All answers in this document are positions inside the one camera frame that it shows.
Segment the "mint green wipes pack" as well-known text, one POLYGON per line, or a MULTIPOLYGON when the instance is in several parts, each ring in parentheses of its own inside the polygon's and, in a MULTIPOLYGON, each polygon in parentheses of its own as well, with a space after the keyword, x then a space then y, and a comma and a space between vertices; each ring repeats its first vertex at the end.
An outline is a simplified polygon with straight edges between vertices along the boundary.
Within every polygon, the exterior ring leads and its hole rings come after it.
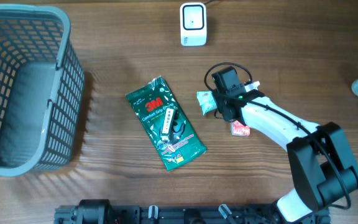
POLYGON ((212 91, 198 91, 196 97, 201 106, 203 115, 217 108, 212 91))

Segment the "red Kleenex tissue pack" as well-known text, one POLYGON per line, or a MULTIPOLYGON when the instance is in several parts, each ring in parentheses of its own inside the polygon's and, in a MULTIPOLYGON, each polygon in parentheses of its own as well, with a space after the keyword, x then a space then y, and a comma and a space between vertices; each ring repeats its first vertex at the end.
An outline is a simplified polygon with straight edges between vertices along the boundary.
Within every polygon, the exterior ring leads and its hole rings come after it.
POLYGON ((250 127, 234 121, 231 123, 231 134, 233 136, 247 137, 250 135, 250 127))

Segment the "green 3M gloves package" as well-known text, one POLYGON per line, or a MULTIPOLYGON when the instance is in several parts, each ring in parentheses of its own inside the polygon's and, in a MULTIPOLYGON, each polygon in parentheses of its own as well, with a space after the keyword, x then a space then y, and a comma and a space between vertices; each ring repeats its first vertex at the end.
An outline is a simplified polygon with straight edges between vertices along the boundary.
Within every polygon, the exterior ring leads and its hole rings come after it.
POLYGON ((126 98, 168 171, 207 151, 162 77, 128 93, 126 98))

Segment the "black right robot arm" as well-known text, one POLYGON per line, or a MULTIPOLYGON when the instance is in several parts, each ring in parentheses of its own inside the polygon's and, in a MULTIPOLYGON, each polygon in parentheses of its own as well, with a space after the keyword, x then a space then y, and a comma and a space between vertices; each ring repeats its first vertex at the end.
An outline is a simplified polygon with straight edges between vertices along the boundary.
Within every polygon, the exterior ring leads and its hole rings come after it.
POLYGON ((240 66, 220 64, 209 69, 213 98, 225 121, 238 121, 265 134, 288 155, 294 188, 274 202, 270 223, 315 223, 328 218, 329 208, 347 210, 351 192, 358 189, 358 163, 342 128, 330 122, 319 125, 303 120, 274 104, 256 82, 241 82, 240 66))

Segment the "white barcode scanner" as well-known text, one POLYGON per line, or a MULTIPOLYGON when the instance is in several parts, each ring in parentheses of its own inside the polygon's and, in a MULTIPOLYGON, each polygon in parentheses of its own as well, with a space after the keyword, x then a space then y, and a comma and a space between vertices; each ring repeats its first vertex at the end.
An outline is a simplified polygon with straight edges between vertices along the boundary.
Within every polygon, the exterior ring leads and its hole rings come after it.
POLYGON ((207 41, 207 13, 202 2, 180 6, 180 42, 184 47, 203 46, 207 41))

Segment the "grey plastic mesh basket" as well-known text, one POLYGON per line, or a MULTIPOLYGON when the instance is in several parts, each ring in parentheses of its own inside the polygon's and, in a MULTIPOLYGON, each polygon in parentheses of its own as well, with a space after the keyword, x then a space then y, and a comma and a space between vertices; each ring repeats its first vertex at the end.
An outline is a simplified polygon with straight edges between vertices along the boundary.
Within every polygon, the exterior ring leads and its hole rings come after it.
POLYGON ((0 4, 0 176, 71 159, 85 72, 53 6, 0 4))

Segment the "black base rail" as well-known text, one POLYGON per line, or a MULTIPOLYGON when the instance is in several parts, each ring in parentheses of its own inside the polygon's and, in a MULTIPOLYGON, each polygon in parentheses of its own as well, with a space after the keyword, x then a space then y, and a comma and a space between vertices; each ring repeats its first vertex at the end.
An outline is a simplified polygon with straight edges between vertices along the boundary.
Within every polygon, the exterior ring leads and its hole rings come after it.
POLYGON ((108 199, 81 200, 55 209, 54 224, 287 223, 274 204, 215 207, 140 207, 112 205, 108 199))

